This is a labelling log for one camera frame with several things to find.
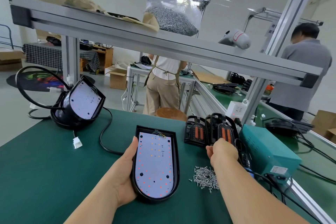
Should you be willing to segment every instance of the plastic bag of screws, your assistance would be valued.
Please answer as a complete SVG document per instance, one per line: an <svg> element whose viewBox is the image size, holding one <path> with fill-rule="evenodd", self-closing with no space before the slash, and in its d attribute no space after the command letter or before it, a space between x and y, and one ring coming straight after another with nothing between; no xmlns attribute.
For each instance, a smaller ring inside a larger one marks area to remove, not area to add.
<svg viewBox="0 0 336 224"><path fill-rule="evenodd" d="M212 189L219 189L217 178L215 172L208 167L196 167L194 168L194 180L189 179L189 181L194 181L197 183L201 189L208 187L209 192L211 193Z"/></svg>
<svg viewBox="0 0 336 224"><path fill-rule="evenodd" d="M149 0L146 13L153 14L160 29L193 36L201 27L201 11L193 0Z"/></svg>

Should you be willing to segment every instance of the clear plastic bag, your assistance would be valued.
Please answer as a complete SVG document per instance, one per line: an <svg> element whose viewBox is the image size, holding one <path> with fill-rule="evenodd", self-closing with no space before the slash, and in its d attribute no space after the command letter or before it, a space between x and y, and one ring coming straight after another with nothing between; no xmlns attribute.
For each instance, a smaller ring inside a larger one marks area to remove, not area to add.
<svg viewBox="0 0 336 224"><path fill-rule="evenodd" d="M193 0L150 0L145 12L155 16L162 30L193 36L201 27L201 11Z"/></svg>

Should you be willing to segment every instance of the gray shirt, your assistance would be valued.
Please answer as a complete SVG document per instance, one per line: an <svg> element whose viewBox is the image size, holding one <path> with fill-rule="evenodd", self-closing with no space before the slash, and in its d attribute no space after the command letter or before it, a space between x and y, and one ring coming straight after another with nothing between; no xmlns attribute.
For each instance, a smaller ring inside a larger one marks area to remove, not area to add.
<svg viewBox="0 0 336 224"><path fill-rule="evenodd" d="M323 68L312 89L276 82L271 93L271 103L307 112L311 99L331 66L331 53L320 40L306 39L287 46L282 58Z"/></svg>

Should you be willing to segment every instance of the checkered cloth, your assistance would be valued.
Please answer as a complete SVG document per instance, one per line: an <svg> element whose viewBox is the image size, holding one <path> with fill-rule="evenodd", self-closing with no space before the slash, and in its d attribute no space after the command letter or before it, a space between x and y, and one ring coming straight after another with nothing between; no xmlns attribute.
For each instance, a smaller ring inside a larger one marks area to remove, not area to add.
<svg viewBox="0 0 336 224"><path fill-rule="evenodd" d="M62 47L47 44L29 43L22 48L26 54L26 62L42 66L62 69ZM88 61L89 67L96 71L99 67L99 58L95 50L80 50L80 58Z"/></svg>

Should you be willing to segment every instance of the wooden stool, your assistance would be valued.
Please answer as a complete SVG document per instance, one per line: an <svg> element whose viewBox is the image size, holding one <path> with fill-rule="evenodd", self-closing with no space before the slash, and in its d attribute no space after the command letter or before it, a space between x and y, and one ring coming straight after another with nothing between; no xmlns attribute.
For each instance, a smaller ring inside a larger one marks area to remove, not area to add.
<svg viewBox="0 0 336 224"><path fill-rule="evenodd" d="M173 120L187 121L187 116L184 112L169 107L162 107L157 109L155 116Z"/></svg>

